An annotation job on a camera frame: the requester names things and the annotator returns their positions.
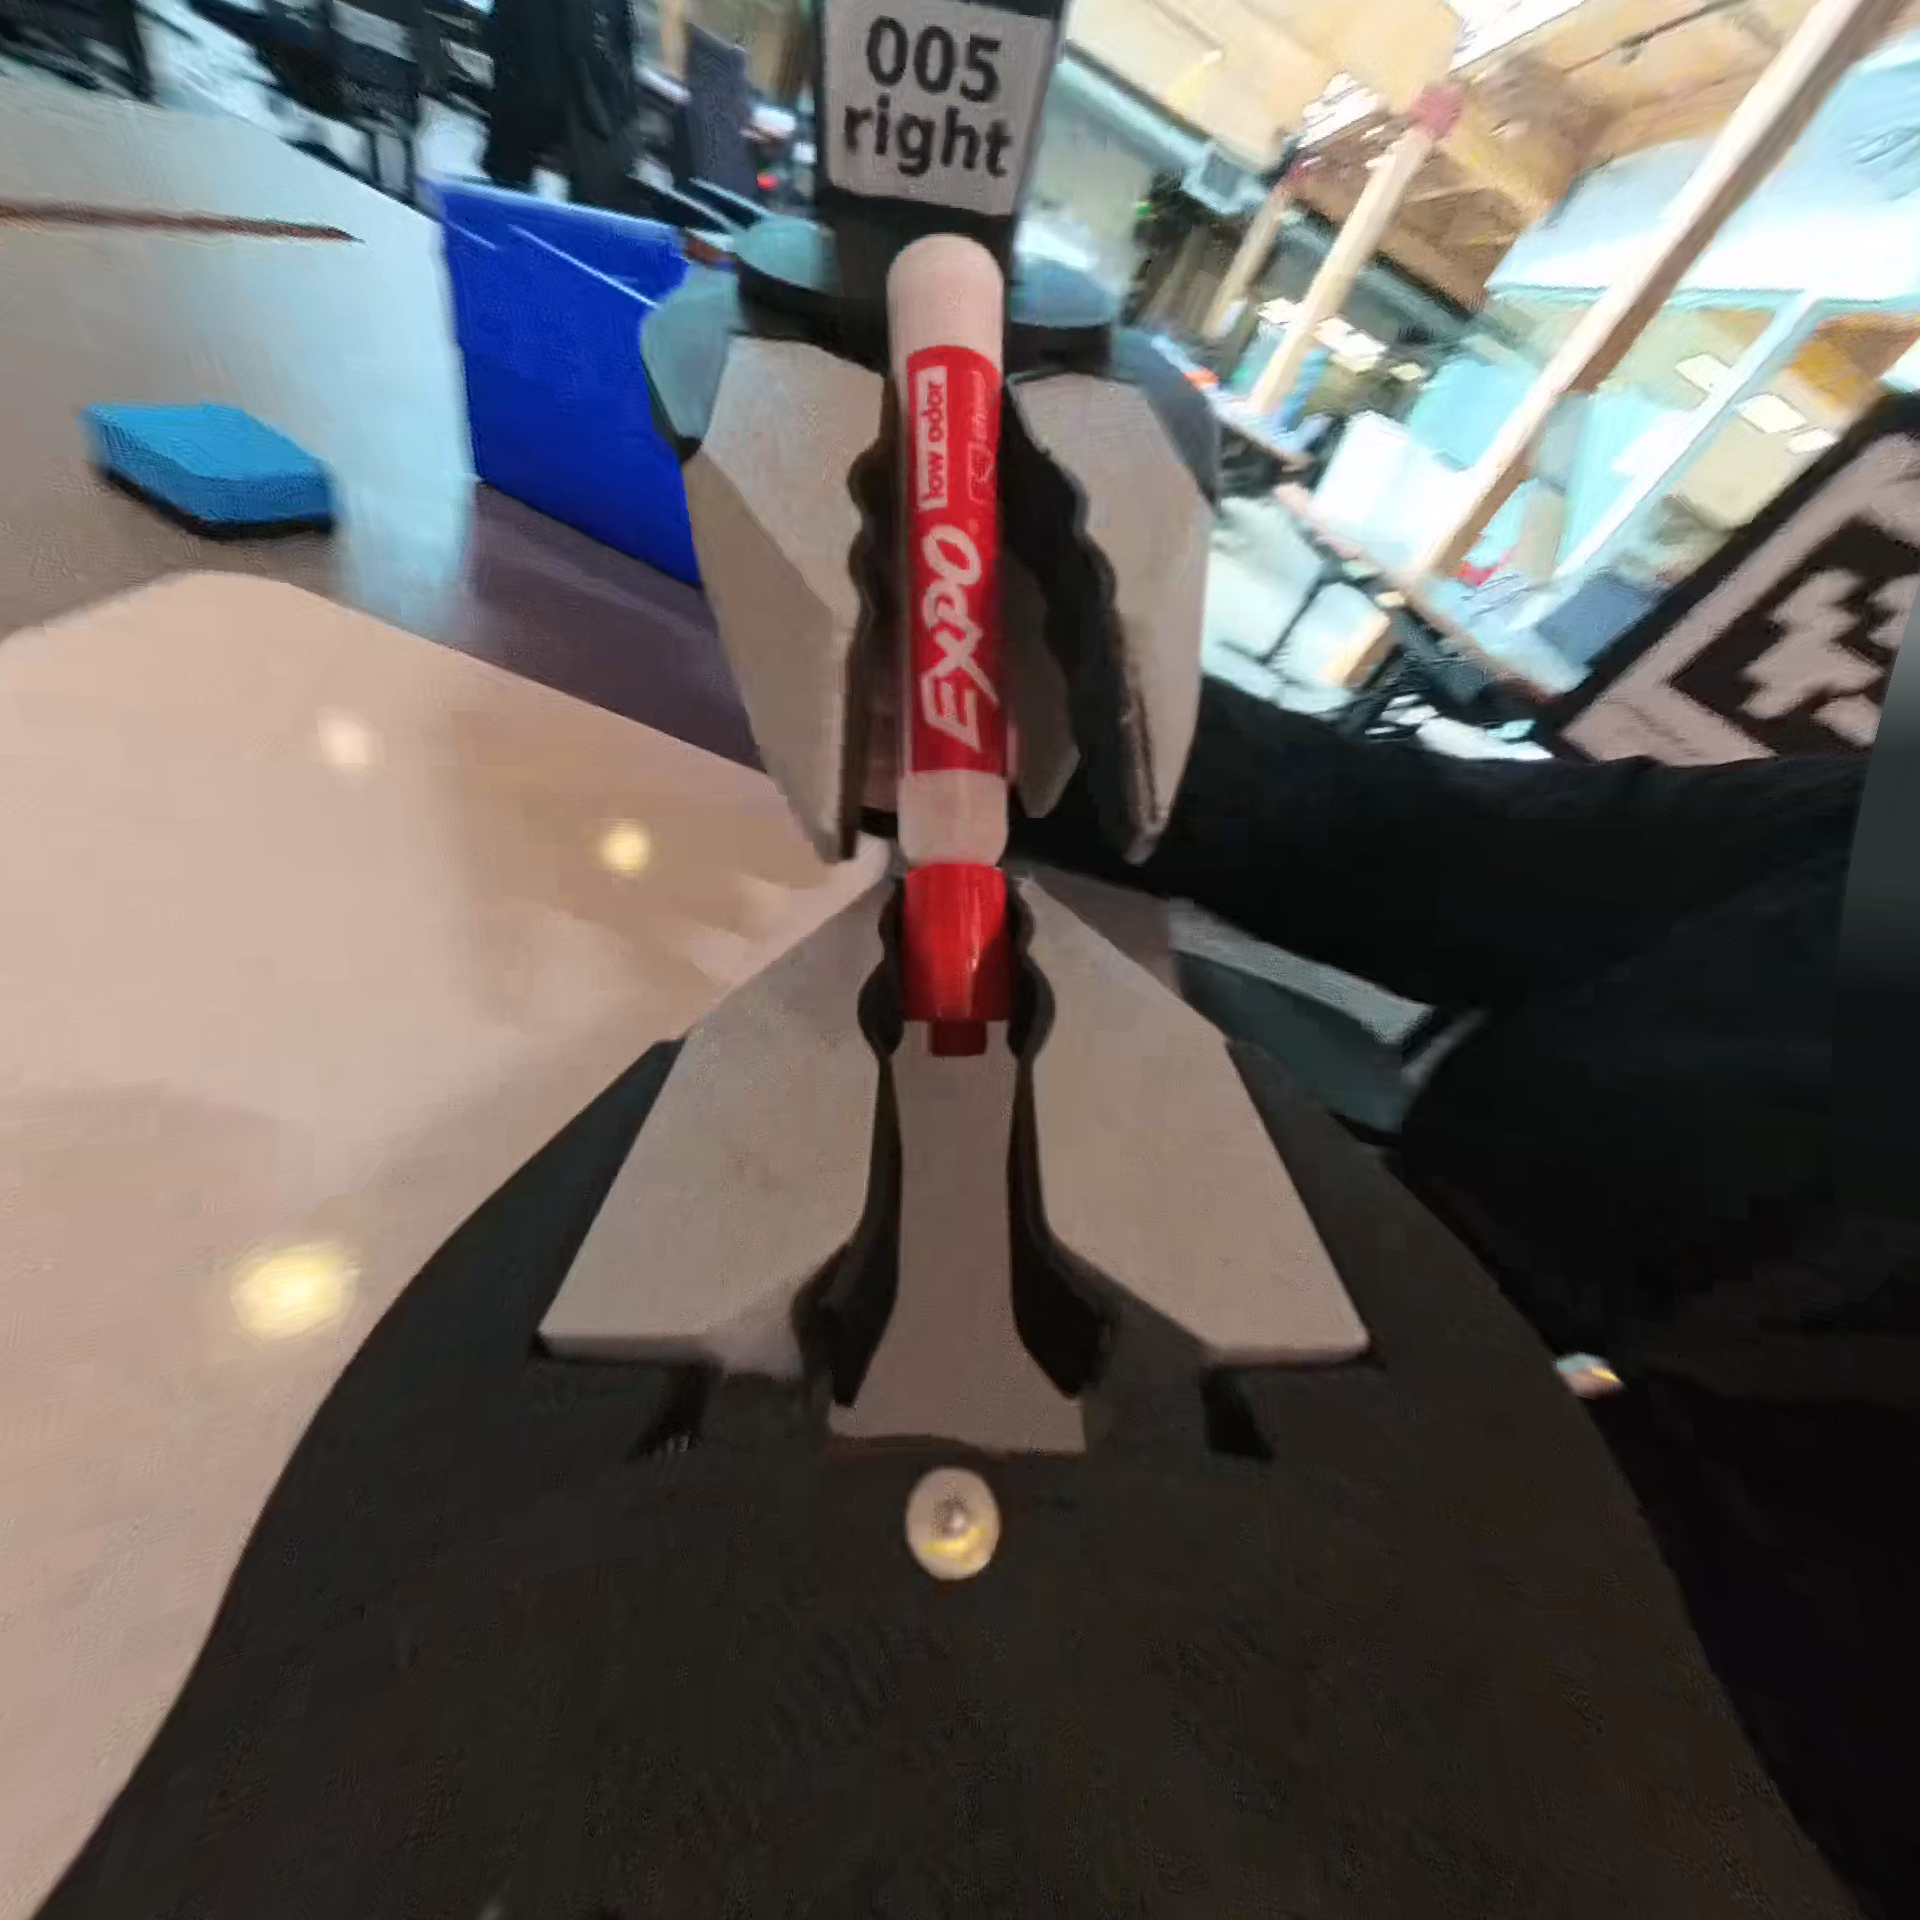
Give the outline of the black jacket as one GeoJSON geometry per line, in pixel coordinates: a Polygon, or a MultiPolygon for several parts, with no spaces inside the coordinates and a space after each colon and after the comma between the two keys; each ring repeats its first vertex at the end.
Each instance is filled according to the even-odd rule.
{"type": "Polygon", "coordinates": [[[484,48],[487,181],[532,192],[549,169],[567,181],[571,203],[630,213],[641,95],[633,6],[493,3],[484,48]]]}

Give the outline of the wooden support post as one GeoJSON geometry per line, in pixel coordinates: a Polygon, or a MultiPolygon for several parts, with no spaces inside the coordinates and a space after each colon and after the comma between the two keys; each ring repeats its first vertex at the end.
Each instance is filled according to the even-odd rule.
{"type": "Polygon", "coordinates": [[[1575,170],[1353,529],[1476,654],[1561,691],[1917,362],[1917,4],[1578,4],[1473,104],[1576,110],[1575,170]]]}
{"type": "Polygon", "coordinates": [[[1360,272],[1381,252],[1417,176],[1431,154],[1455,133],[1469,89],[1447,83],[1425,89],[1405,114],[1405,125],[1373,165],[1353,210],[1344,217],[1309,292],[1297,302],[1279,349],[1247,397],[1257,416],[1272,415],[1295,390],[1321,331],[1336,320],[1360,272]]]}

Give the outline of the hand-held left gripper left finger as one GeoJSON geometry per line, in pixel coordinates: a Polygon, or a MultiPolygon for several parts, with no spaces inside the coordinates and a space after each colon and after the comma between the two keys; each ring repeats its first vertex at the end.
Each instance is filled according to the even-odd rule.
{"type": "Polygon", "coordinates": [[[571,1362],[852,1407],[901,1293],[901,1006],[880,881],[681,1043],[540,1322],[571,1362]]]}

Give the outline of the blue plastic bin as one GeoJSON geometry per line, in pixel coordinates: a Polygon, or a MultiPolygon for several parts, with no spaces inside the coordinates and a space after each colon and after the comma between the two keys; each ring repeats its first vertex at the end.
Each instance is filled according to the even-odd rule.
{"type": "Polygon", "coordinates": [[[700,584],[642,331],[689,274],[674,227],[480,182],[433,189],[473,469],[520,506],[700,584]]]}

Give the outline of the blue whiteboard eraser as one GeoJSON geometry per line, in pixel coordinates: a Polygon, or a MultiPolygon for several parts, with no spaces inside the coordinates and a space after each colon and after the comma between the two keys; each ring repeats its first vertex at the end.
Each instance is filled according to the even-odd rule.
{"type": "Polygon", "coordinates": [[[330,469],[222,403],[97,403],[76,416],[94,473],[207,538],[329,532],[330,469]]]}

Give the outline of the red dry erase marker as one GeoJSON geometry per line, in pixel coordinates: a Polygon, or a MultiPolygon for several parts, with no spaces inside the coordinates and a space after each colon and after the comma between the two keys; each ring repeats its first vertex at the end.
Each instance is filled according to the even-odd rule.
{"type": "Polygon", "coordinates": [[[997,257],[959,234],[887,279],[898,405],[898,844],[913,869],[997,869],[1010,815],[997,257]]]}

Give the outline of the red marker cap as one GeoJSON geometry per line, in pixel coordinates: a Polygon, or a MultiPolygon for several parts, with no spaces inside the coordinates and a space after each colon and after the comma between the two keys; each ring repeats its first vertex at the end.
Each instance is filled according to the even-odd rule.
{"type": "Polygon", "coordinates": [[[902,1021],[935,1059],[984,1056],[1014,998],[1005,871],[979,862],[910,869],[901,882],[898,972],[902,1021]]]}

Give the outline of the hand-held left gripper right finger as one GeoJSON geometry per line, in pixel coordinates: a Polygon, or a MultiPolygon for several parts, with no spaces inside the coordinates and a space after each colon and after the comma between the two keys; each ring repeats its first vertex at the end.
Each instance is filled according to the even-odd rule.
{"type": "Polygon", "coordinates": [[[1131,1333],[1203,1377],[1369,1354],[1225,1037],[1034,879],[1013,905],[1010,1286],[1045,1380],[1086,1397],[1131,1333]]]}

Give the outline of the white whiteboard sheet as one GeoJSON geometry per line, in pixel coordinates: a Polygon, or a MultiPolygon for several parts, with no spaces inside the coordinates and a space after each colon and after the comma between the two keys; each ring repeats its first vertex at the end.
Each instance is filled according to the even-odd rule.
{"type": "Polygon", "coordinates": [[[129,1785],[429,1256],[882,862],[288,584],[5,636],[5,1917],[129,1785]]]}

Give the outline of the framed fiducial marker sign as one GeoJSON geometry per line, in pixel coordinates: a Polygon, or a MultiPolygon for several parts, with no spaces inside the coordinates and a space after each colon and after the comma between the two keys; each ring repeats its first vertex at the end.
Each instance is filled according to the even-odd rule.
{"type": "Polygon", "coordinates": [[[1890,393],[1542,710],[1561,761],[1868,756],[1919,575],[1919,397],[1890,393]]]}

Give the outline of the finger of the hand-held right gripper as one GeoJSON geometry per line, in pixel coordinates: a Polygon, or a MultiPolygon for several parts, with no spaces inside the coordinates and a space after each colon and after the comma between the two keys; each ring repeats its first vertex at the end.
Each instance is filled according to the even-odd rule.
{"type": "Polygon", "coordinates": [[[1136,873],[1199,734],[1218,439],[1177,375],[1030,373],[1002,407],[1020,857],[1136,873]]]}
{"type": "Polygon", "coordinates": [[[684,466],[694,556],[763,770],[811,848],[852,861],[895,696],[889,381],[736,334],[684,466]]]}

